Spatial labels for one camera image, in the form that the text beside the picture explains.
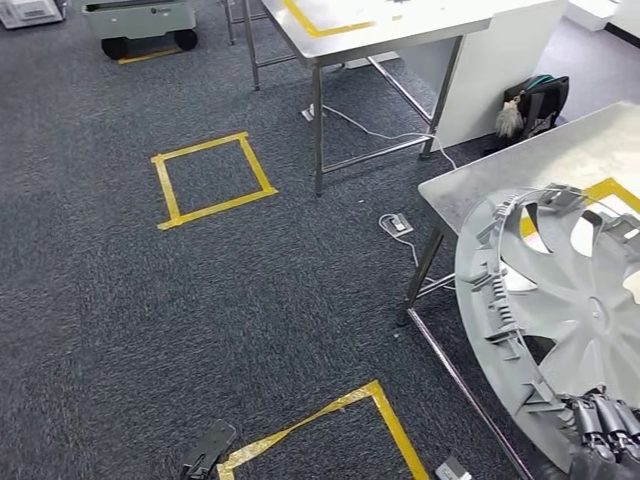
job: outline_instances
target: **white wall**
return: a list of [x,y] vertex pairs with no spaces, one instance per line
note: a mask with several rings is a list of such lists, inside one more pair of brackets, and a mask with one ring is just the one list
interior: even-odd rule
[[640,38],[640,0],[620,0],[611,23]]

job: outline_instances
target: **backpack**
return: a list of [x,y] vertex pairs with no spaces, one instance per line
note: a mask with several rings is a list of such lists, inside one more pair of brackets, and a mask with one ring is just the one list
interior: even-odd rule
[[496,121],[502,147],[555,126],[569,95],[569,77],[537,75],[504,92],[504,108]]

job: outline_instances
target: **cart wheel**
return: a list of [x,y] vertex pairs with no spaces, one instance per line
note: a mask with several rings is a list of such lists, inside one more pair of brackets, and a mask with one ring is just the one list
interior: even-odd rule
[[105,38],[102,41],[102,51],[112,60],[119,60],[127,56],[127,41],[120,38]]
[[181,50],[192,50],[198,44],[198,35],[193,30],[174,32],[174,39]]

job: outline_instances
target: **yellow tape square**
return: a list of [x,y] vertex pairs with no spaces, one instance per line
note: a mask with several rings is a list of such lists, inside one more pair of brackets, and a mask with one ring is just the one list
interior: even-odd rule
[[382,416],[383,420],[384,420],[384,423],[389,429],[389,433],[391,433],[391,436],[393,437],[393,440],[398,446],[398,449],[400,450],[400,453],[402,454],[402,457],[407,463],[407,466],[409,467],[409,471],[411,472],[411,475],[413,475],[414,479],[428,480],[429,476],[426,474],[426,471],[422,463],[420,463],[420,458],[418,458],[416,451],[414,450],[411,442],[408,437],[407,437],[405,430],[402,429],[400,421],[398,420],[398,417],[396,417],[391,408],[389,400],[386,399],[386,396],[377,380],[374,380],[371,383],[368,383],[363,387],[360,387],[357,390],[338,398],[337,400],[334,400],[322,410],[315,412],[310,417],[305,418],[304,420],[298,422],[292,427],[281,430],[261,440],[250,443],[249,445],[242,447],[239,450],[236,450],[230,454],[227,461],[218,464],[218,478],[219,480],[234,480],[234,468],[239,467],[240,465],[251,460],[252,458],[263,454],[294,430],[312,422],[313,420],[322,417],[322,415],[335,412],[336,410],[340,410],[340,408],[351,405],[352,403],[355,403],[365,398],[372,398],[374,400],[374,403],[376,407],[377,407],[380,416]]
[[[172,227],[177,227],[192,220],[213,215],[214,213],[220,213],[234,207],[239,207],[240,205],[245,205],[278,193],[278,190],[275,190],[269,183],[269,180],[267,180],[262,167],[260,167],[260,163],[258,163],[257,158],[256,158],[256,155],[247,140],[247,137],[248,136],[249,135],[247,132],[240,132],[234,135],[227,135],[226,137],[214,138],[213,140],[192,145],[190,147],[181,148],[180,150],[158,153],[158,155],[152,157],[151,162],[155,165],[155,169],[158,171],[158,178],[160,180],[160,186],[162,187],[162,193],[165,195],[165,201],[167,203],[167,210],[169,212],[169,220],[158,224],[158,228],[160,230],[167,230]],[[245,158],[246,158],[247,162],[249,163],[249,166],[251,168],[254,176],[256,178],[258,185],[260,185],[260,190],[190,213],[180,213],[177,201],[174,193],[174,188],[171,186],[171,181],[169,178],[169,174],[167,172],[166,165],[165,165],[165,161],[235,141],[240,144],[240,148],[242,149],[242,153],[245,154]]]

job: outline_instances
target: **power socket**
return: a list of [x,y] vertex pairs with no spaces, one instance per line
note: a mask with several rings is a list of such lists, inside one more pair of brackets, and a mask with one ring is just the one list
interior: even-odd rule
[[402,237],[402,235],[406,235],[408,233],[411,233],[414,231],[414,227],[411,226],[405,215],[402,213],[394,213],[392,215],[389,215],[388,217],[384,218],[382,222],[383,228],[389,232],[393,238]]

